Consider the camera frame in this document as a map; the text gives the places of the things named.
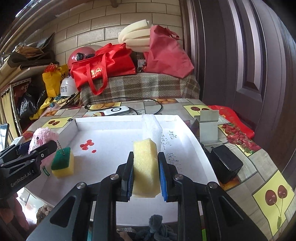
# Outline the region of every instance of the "red cloth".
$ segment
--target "red cloth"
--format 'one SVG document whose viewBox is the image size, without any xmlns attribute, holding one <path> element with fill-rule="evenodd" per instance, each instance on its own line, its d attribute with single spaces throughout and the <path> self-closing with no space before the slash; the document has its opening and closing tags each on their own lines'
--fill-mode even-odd
<svg viewBox="0 0 296 241">
<path fill-rule="evenodd" d="M 254 131 L 243 124 L 234 110 L 229 107 L 220 105 L 209 105 L 212 110 L 219 110 L 219 114 L 222 115 L 226 120 L 230 121 L 232 124 L 236 125 L 242 133 L 244 133 L 249 139 L 252 139 L 255 135 Z"/>
<path fill-rule="evenodd" d="M 135 74 L 135 65 L 130 57 L 131 49 L 126 44 L 111 43 L 96 51 L 92 58 L 74 62 L 70 71 L 78 90 L 89 83 L 95 95 L 101 94 L 108 84 L 108 77 Z M 96 90 L 93 79 L 103 78 L 103 85 Z"/>
<path fill-rule="evenodd" d="M 144 53 L 147 65 L 144 66 L 143 71 L 168 74 L 177 78 L 188 76 L 194 67 L 177 40 L 179 36 L 168 28 L 159 25 L 151 27 L 150 51 Z"/>
</svg>

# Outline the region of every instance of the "white tray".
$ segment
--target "white tray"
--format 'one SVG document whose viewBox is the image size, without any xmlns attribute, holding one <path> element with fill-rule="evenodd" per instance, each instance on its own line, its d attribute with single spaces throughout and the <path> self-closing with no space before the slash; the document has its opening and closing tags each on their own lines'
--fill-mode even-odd
<svg viewBox="0 0 296 241">
<path fill-rule="evenodd" d="M 181 118 L 156 115 L 156 119 L 163 129 L 161 151 L 167 162 L 194 182 L 218 183 L 204 151 Z M 141 115 L 76 118 L 59 135 L 62 147 L 70 146 L 73 151 L 74 175 L 57 179 L 42 173 L 27 188 L 55 206 L 78 182 L 100 182 L 126 163 L 129 152 L 133 151 L 133 142 L 142 139 L 141 120 Z M 80 144 L 89 139 L 94 145 L 82 150 Z M 117 225 L 146 226 L 153 214 L 162 215 L 165 223 L 176 222 L 177 211 L 177 203 L 164 202 L 161 193 L 155 198 L 132 196 L 128 203 L 117 202 Z"/>
</svg>

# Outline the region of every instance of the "door panel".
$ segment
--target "door panel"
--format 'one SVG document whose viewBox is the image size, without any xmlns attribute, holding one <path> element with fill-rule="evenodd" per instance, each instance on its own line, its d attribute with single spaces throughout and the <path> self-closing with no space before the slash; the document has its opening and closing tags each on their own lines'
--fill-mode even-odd
<svg viewBox="0 0 296 241">
<path fill-rule="evenodd" d="M 203 26 L 196 48 L 201 50 L 197 55 L 204 56 L 204 63 L 197 63 L 204 73 L 197 73 L 202 101 L 236 111 L 282 171 L 296 148 L 296 127 L 280 136 L 287 129 L 282 126 L 287 116 L 296 109 L 290 96 L 296 86 L 294 40 L 262 0 L 196 2 L 202 15 L 198 24 Z"/>
</svg>

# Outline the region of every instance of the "metal chain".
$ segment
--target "metal chain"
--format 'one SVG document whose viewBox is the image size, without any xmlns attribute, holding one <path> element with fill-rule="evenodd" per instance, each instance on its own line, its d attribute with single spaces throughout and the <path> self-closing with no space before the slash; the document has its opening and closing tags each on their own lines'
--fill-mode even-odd
<svg viewBox="0 0 296 241">
<path fill-rule="evenodd" d="M 63 148 L 61 147 L 61 144 L 59 143 L 59 141 L 57 141 L 57 143 L 59 144 L 59 146 L 60 146 L 60 148 L 58 147 L 58 149 L 59 149 L 59 152 L 62 154 L 62 155 L 65 155 L 65 152 L 64 152 L 64 150 L 63 150 Z"/>
</svg>

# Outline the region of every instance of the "plaid cloth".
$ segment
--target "plaid cloth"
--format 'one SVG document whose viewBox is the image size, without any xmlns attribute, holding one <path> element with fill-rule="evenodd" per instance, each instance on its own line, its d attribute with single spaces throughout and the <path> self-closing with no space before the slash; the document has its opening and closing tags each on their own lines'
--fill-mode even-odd
<svg viewBox="0 0 296 241">
<path fill-rule="evenodd" d="M 94 85 L 96 89 L 99 89 L 102 79 L 94 80 Z M 166 74 L 138 73 L 108 78 L 108 85 L 100 95 L 94 95 L 88 84 L 83 85 L 80 93 L 80 105 L 86 105 L 89 102 L 95 104 L 112 98 L 118 98 L 114 102 L 128 101 L 129 97 L 198 99 L 199 93 L 200 87 L 194 75 L 179 79 Z"/>
</svg>

